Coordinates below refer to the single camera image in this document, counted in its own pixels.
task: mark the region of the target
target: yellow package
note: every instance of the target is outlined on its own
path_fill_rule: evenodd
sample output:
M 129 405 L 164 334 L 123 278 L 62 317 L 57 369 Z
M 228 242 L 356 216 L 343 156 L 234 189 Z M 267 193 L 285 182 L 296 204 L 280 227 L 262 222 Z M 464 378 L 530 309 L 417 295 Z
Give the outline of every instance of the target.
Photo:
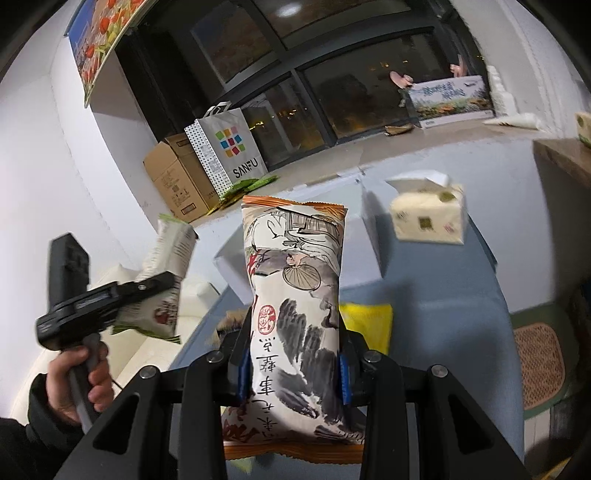
M 339 310 L 347 330 L 363 335 L 370 350 L 388 355 L 394 318 L 391 305 L 341 303 Z

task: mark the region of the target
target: paper bag handle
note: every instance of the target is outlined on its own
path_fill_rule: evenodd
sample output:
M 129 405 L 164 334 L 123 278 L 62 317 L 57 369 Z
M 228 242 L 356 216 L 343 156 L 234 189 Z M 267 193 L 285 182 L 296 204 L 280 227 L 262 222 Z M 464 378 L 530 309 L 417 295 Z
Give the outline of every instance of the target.
M 207 112 L 205 112 L 205 115 L 203 115 L 203 118 L 225 112 L 230 108 L 231 104 L 232 102 L 219 102 L 217 105 L 209 107 Z

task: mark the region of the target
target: black sleeve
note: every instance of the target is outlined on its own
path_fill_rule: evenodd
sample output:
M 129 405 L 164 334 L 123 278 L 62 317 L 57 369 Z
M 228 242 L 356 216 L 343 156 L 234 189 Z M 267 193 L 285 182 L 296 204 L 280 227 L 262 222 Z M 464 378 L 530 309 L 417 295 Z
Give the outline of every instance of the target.
M 47 404 L 45 375 L 29 394 L 29 422 L 0 419 L 0 475 L 11 480 L 51 480 L 82 438 L 82 428 L 64 423 Z

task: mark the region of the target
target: colorful logo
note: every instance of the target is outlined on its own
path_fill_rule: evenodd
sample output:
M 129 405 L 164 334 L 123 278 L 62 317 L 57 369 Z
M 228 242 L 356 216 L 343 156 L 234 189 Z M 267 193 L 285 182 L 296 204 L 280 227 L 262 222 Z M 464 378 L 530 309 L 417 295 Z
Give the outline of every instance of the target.
M 220 141 L 220 145 L 228 158 L 232 158 L 234 155 L 238 155 L 240 152 L 246 150 L 246 147 L 242 144 L 242 137 L 238 135 L 238 129 L 236 127 L 220 130 L 216 133 L 216 137 Z

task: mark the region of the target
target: mat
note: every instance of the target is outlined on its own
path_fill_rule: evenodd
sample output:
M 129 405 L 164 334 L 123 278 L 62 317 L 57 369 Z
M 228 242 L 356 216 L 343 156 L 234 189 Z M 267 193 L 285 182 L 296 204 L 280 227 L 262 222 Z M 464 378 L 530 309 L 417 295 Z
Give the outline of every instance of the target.
M 547 402 L 560 392 L 566 373 L 560 342 L 549 325 L 537 322 L 514 330 L 521 359 L 524 410 Z

